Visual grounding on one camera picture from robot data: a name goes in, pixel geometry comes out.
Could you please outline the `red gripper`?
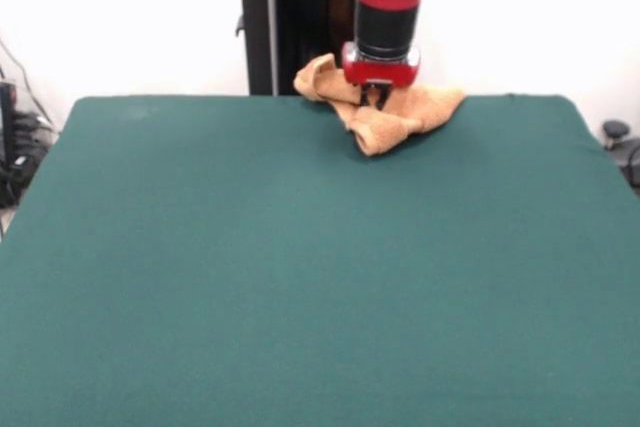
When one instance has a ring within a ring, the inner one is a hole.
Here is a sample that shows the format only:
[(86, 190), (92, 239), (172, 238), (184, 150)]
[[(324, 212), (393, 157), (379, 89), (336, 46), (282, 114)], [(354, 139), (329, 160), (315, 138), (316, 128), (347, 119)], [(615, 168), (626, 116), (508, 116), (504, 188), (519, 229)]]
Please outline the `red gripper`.
[(365, 56), (355, 42), (346, 42), (341, 52), (341, 63), (346, 80), (361, 85), (360, 106), (369, 106), (371, 84), (377, 84), (378, 98), (375, 106), (378, 110), (385, 107), (389, 98), (389, 85), (394, 88), (411, 86), (417, 78), (421, 54), (417, 47), (409, 48), (408, 53), (399, 59), (375, 59)]

